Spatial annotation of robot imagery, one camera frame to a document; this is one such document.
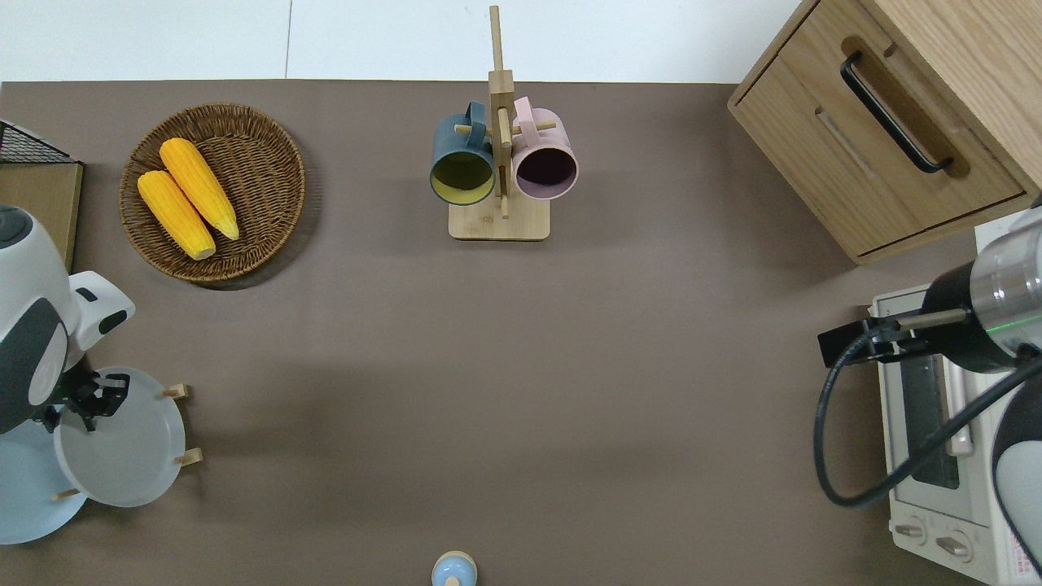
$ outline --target mug handle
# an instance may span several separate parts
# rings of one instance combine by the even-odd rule
[[[470,136],[467,138],[467,147],[471,149],[481,148],[485,143],[485,104],[477,101],[470,102],[467,106],[467,121],[470,122]]]
[[[531,102],[528,96],[514,100],[514,109],[518,114],[518,126],[521,127],[521,136],[529,147],[539,144],[539,129],[536,128],[536,115],[531,112]]]

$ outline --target metal wire basket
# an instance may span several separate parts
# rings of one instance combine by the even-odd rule
[[[0,163],[77,163],[43,139],[0,120]]]

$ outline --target black drawer handle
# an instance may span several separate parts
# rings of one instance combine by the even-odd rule
[[[926,155],[912,142],[911,137],[897,124],[897,121],[890,116],[887,108],[883,107],[879,100],[872,95],[868,87],[854,73],[853,64],[858,63],[860,58],[861,51],[854,51],[852,55],[847,57],[847,60],[843,62],[843,67],[840,68],[840,76],[843,77],[843,81],[846,82],[847,88],[850,88],[853,95],[858,96],[861,103],[865,104],[865,107],[868,108],[868,112],[875,118],[876,122],[883,126],[883,129],[897,143],[897,146],[901,148],[904,155],[923,173],[937,173],[941,169],[951,165],[952,160],[950,156],[940,163],[934,163],[926,158]]]

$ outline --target silver cylinder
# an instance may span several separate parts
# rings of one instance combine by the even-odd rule
[[[1042,348],[1042,223],[1006,234],[985,247],[970,272],[973,312],[1010,356],[1021,344]]]

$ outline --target brown tabletop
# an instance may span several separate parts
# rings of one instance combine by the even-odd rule
[[[205,461],[137,509],[89,502],[0,547],[3,584],[972,583],[896,547],[886,504],[817,486],[815,335],[973,258],[964,234],[855,268],[726,112],[731,86],[519,83],[580,165],[541,243],[460,242],[427,186],[483,83],[10,83],[0,117],[85,164],[74,270],[138,314],[91,351],[192,385]],[[126,157],[184,107],[278,120],[307,166],[289,247],[231,291],[172,279],[120,225]],[[874,367],[829,453],[884,472]]]

